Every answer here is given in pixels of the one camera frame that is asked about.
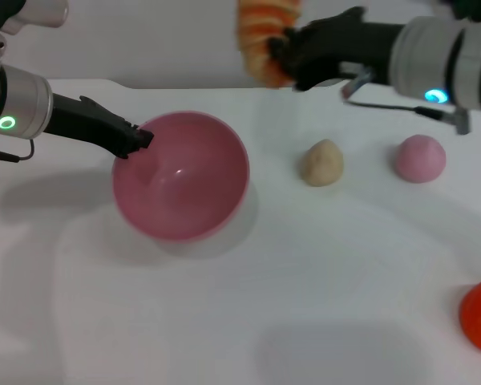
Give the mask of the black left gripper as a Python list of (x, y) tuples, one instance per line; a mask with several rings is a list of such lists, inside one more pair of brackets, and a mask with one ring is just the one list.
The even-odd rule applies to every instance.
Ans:
[(44, 133), (97, 145), (122, 159), (148, 148), (154, 137), (85, 96), (79, 100), (57, 94), (53, 97)]

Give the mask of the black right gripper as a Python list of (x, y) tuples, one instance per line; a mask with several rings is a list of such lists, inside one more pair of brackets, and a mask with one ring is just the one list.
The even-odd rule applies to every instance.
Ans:
[(299, 28), (287, 28), (285, 36), (268, 40), (272, 60), (293, 79), (294, 88), (308, 91), (327, 80), (352, 79), (343, 63), (372, 70), (373, 82), (388, 86), (391, 51), (402, 24), (367, 22), (365, 9), (352, 7), (339, 15), (314, 20)]

